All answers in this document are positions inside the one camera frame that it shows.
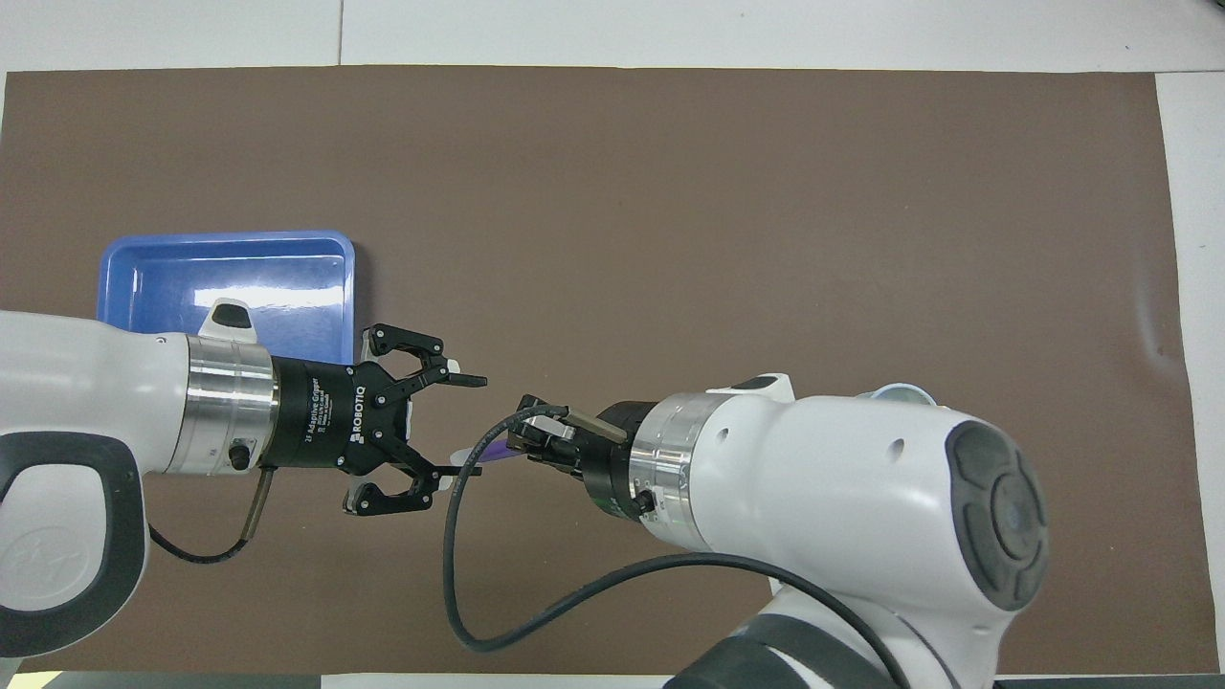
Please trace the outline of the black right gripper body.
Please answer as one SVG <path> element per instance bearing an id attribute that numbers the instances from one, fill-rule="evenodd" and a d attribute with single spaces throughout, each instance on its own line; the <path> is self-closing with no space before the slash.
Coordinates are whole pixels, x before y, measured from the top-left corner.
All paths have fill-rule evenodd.
<path id="1" fill-rule="evenodd" d="M 642 515 L 638 501 L 635 501 L 637 494 L 631 490 L 628 467 L 639 424 L 655 406 L 657 401 L 622 401 L 608 406 L 608 409 L 597 416 L 625 432 L 625 443 L 612 444 L 608 436 L 576 433 L 582 483 L 586 484 L 590 501 L 605 514 L 612 515 L 612 519 L 638 521 Z"/>

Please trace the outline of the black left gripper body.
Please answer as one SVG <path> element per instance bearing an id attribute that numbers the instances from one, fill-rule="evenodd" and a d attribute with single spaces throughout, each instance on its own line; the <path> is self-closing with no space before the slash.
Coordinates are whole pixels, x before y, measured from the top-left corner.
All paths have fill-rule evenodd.
<path id="1" fill-rule="evenodd" d="M 267 463 L 289 468 L 338 468 L 364 476 L 393 462 L 380 443 L 408 443 L 407 402 L 379 396 L 393 379 L 383 367 L 355 367 L 272 357 L 278 406 Z"/>

